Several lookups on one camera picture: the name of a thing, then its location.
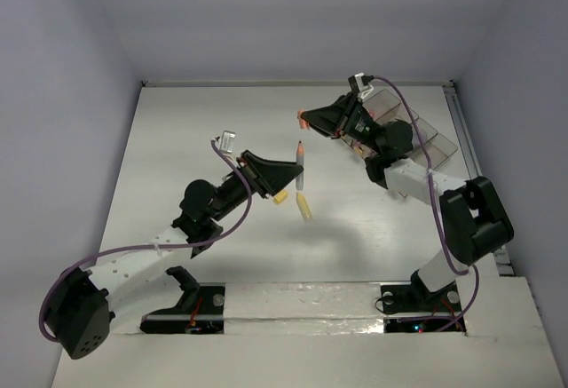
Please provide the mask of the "orange highlighter cap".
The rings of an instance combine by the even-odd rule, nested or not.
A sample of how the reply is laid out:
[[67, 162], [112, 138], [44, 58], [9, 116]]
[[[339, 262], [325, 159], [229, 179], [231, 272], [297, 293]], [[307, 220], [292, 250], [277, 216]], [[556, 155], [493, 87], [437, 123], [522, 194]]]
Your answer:
[[302, 130], [309, 130], [310, 124], [304, 120], [303, 113], [304, 113], [303, 110], [299, 110], [297, 112], [297, 120], [298, 120], [299, 126]]

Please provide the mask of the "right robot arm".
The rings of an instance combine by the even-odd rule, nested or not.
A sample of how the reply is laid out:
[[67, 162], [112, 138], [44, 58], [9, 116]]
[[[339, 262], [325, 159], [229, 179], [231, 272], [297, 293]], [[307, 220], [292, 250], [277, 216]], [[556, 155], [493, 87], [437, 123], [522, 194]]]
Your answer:
[[415, 308], [430, 309], [457, 277], [513, 239], [513, 225], [488, 178], [449, 177], [410, 158], [420, 139], [411, 123], [377, 123], [353, 93], [299, 118], [327, 138], [347, 136], [370, 149], [365, 165], [373, 183], [431, 206], [441, 250], [411, 276], [408, 298]]

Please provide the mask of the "orange tip clear highlighter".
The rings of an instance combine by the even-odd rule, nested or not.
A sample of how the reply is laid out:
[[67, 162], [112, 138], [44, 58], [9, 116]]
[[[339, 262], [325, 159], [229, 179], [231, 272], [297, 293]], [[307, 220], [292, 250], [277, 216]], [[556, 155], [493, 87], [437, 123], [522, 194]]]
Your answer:
[[[296, 164], [300, 166], [302, 169], [304, 168], [304, 145], [301, 140], [298, 141], [298, 145], [296, 148]], [[301, 192], [304, 189], [304, 172], [301, 173], [296, 177], [296, 191]]]

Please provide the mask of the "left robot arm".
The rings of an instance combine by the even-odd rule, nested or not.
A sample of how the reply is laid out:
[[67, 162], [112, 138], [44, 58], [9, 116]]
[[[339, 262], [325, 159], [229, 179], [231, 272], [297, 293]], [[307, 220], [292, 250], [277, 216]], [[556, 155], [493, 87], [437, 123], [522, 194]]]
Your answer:
[[165, 273], [171, 284], [165, 300], [179, 313], [192, 312], [199, 301], [199, 284], [182, 266], [230, 232], [218, 223], [240, 205], [249, 209], [252, 197], [274, 197], [304, 172], [297, 162], [261, 158], [249, 150], [236, 162], [220, 186], [205, 179], [191, 182], [171, 223], [181, 242], [160, 239], [125, 246], [87, 257], [64, 270], [48, 290], [39, 312], [39, 329], [59, 344], [72, 360], [91, 354], [106, 340], [119, 316], [122, 300], [131, 291]]

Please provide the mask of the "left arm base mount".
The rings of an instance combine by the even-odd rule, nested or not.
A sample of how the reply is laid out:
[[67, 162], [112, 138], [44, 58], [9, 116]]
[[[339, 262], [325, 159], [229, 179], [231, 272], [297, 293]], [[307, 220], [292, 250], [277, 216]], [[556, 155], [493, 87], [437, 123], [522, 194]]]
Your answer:
[[148, 335], [219, 335], [225, 332], [225, 286], [201, 285], [183, 266], [171, 267], [166, 274], [181, 290], [170, 308], [145, 315], [139, 329]]

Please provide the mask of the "yellow highlighter cap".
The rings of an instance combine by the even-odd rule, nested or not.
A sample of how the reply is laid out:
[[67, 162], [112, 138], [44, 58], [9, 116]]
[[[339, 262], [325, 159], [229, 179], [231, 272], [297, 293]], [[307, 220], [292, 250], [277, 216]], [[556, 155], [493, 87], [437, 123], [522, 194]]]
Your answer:
[[288, 198], [288, 191], [281, 190], [273, 197], [273, 202], [277, 205], [282, 204]]

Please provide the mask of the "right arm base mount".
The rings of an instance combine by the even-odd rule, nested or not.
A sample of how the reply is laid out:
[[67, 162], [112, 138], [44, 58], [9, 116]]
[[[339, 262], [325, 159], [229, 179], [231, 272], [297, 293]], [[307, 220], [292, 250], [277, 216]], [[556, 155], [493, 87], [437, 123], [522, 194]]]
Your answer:
[[410, 282], [380, 287], [375, 310], [385, 317], [386, 333], [464, 333], [462, 303], [455, 281], [435, 293], [429, 292], [417, 274]]

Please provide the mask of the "yellow highlighter pen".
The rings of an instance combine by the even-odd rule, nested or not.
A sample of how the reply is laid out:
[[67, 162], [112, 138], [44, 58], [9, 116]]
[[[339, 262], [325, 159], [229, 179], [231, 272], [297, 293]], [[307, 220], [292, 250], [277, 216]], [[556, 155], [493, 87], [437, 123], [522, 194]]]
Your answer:
[[310, 210], [309, 204], [305, 198], [305, 196], [300, 193], [297, 192], [296, 193], [296, 204], [297, 207], [301, 213], [301, 216], [304, 220], [304, 222], [309, 222], [312, 220], [312, 212]]

